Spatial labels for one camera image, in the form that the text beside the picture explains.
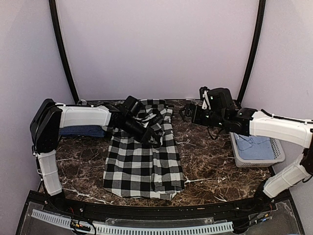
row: basket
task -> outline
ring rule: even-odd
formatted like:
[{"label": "basket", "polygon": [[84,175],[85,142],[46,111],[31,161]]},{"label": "basket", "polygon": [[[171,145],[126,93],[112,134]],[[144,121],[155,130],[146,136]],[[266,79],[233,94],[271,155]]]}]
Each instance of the basket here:
[{"label": "basket", "polygon": [[275,156],[274,160],[245,160],[239,156],[234,133],[230,132],[229,136],[237,167],[269,167],[275,163],[283,162],[285,160],[285,153],[279,140],[270,138],[270,144]]}]

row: brown marble surface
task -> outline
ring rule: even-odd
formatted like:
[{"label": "brown marble surface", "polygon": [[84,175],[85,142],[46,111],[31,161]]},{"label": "brown marble surface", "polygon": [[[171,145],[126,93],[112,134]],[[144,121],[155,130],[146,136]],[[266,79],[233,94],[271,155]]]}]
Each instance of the brown marble surface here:
[{"label": "brown marble surface", "polygon": [[66,197],[86,202],[121,206],[191,206],[233,201],[253,196],[267,168],[237,168],[228,134],[213,141],[204,126],[183,122],[178,110],[187,101],[168,101],[174,106],[172,124],[178,144],[186,189],[172,201],[121,198],[102,187],[110,138],[63,138],[57,149],[57,166]]}]

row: black and white plaid shirt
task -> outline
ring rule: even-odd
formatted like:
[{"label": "black and white plaid shirt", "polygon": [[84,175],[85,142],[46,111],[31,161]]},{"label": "black and white plaid shirt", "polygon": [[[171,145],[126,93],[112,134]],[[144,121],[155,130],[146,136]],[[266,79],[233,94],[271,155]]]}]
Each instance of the black and white plaid shirt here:
[{"label": "black and white plaid shirt", "polygon": [[156,113],[161,119],[151,126],[161,136],[159,149],[144,147],[123,130],[115,129],[103,176],[106,190],[121,197],[171,200],[184,189],[182,167],[174,140],[173,110],[165,100],[141,100],[137,118],[149,121]]}]

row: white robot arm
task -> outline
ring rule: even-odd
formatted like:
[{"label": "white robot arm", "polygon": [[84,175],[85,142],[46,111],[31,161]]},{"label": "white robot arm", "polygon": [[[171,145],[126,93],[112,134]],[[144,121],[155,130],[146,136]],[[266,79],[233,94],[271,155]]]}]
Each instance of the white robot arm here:
[{"label": "white robot arm", "polygon": [[273,177],[263,182],[255,193],[264,203],[282,191],[313,175],[313,121],[293,119],[264,110],[240,108],[232,100],[229,89],[200,89],[202,106],[187,104],[180,111],[183,120],[204,126],[215,126],[245,136],[265,136],[298,144],[304,152]]},{"label": "white robot arm", "polygon": [[54,196],[62,192],[55,158],[59,128],[78,125],[117,127],[145,145],[160,146],[160,136],[150,127],[153,119],[145,124],[134,119],[142,107],[142,103],[132,96],[116,106],[109,103],[99,106],[65,105],[46,99],[31,122],[30,131],[33,155],[47,193]]}]

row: folded blue cloth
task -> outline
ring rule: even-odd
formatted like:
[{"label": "folded blue cloth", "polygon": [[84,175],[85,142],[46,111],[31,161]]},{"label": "folded blue cloth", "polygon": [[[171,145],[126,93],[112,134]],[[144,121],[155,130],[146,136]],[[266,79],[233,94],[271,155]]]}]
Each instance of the folded blue cloth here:
[{"label": "folded blue cloth", "polygon": [[244,160],[274,160],[275,155],[268,137],[235,135],[239,156]]},{"label": "folded blue cloth", "polygon": [[68,126],[61,128],[59,131],[60,136],[90,136],[103,138],[105,131],[101,126]]}]

